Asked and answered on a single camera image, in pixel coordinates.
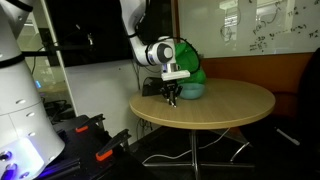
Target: whiteboard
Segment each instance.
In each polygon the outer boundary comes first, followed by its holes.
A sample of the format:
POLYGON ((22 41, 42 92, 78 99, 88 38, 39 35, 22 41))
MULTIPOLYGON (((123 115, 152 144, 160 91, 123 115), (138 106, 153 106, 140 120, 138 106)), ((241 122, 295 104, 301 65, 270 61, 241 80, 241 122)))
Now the whiteboard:
POLYGON ((179 0, 179 22, 205 58, 320 47, 320 0, 179 0))

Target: table top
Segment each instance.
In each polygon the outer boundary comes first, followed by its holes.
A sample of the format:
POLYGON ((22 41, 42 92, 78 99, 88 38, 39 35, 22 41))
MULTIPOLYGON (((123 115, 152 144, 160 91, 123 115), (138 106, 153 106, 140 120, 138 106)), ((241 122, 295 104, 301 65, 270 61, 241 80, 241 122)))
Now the table top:
POLYGON ((170 106, 162 95, 130 98, 137 116, 168 127, 183 129, 223 129, 258 121, 270 114, 274 95, 267 89, 236 80, 207 79, 205 92, 195 100, 177 99, 170 106))

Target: wooden wall panel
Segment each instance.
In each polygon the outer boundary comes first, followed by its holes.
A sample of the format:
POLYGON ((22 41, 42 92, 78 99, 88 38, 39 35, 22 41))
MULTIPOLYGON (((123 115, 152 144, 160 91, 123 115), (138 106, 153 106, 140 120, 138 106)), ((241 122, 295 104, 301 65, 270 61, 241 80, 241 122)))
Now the wooden wall panel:
POLYGON ((201 65, 207 77, 242 80, 258 84, 276 95, 273 113, 295 116, 300 76, 312 53, 205 58, 201 65))

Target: black monitor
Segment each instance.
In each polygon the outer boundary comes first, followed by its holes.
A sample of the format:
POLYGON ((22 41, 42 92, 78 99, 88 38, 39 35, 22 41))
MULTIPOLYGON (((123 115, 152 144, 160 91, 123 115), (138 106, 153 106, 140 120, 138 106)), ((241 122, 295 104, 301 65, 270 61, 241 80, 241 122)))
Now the black monitor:
MULTIPOLYGON (((66 47, 61 51, 65 67, 133 58, 119 0, 46 0, 46 4, 59 45, 66 47), (94 48, 82 49, 89 45, 89 33, 94 48), (77 46, 79 50, 68 50, 77 46)), ((171 1, 152 0, 149 12, 139 28, 143 41, 172 35, 171 1)))

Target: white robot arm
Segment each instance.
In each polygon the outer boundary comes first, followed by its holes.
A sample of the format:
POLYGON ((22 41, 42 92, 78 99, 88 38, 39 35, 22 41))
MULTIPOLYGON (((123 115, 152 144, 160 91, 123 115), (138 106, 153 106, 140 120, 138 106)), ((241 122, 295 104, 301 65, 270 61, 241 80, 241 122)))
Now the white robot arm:
POLYGON ((145 16, 146 1, 120 0, 122 19, 130 38, 134 56, 142 66, 162 65, 163 81, 170 81, 190 76, 189 71, 180 71, 176 65, 174 41, 170 37, 160 37, 154 44, 144 45, 135 31, 135 26, 145 16))
POLYGON ((1 179, 34 179, 64 148, 16 41, 34 1, 0 0, 1 179))

